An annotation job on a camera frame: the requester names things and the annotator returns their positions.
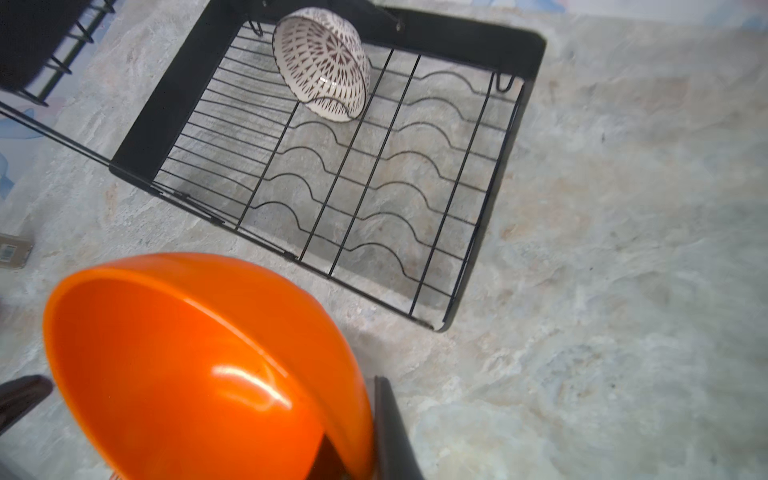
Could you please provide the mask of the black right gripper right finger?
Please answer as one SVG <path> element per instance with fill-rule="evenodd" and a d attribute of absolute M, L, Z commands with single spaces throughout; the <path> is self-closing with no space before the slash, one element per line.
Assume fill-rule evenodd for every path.
<path fill-rule="evenodd" d="M 390 381 L 374 379 L 377 478 L 423 480 Z"/>

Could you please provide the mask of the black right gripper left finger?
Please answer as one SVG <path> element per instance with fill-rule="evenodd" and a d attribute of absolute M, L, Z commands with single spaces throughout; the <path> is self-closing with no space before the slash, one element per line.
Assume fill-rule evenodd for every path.
<path fill-rule="evenodd" d="M 0 434 L 45 400 L 52 393 L 53 387 L 53 382 L 42 375 L 28 375 L 2 383 Z"/>

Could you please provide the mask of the orange plastic bowl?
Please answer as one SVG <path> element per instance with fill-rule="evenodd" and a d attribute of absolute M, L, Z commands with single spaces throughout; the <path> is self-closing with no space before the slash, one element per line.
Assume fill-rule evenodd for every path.
<path fill-rule="evenodd" d="M 63 279 L 43 315 L 56 386 L 123 479 L 368 479 L 355 356 L 288 279 L 215 254 L 155 253 Z"/>

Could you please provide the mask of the white brown patterned bowl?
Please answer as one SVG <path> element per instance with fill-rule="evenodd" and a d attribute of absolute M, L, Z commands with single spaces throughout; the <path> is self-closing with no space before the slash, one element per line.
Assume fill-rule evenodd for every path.
<path fill-rule="evenodd" d="M 272 50 L 286 85 L 311 112 L 337 123 L 363 114 L 372 67 L 352 23 L 328 9 L 298 9 L 276 24 Z"/>

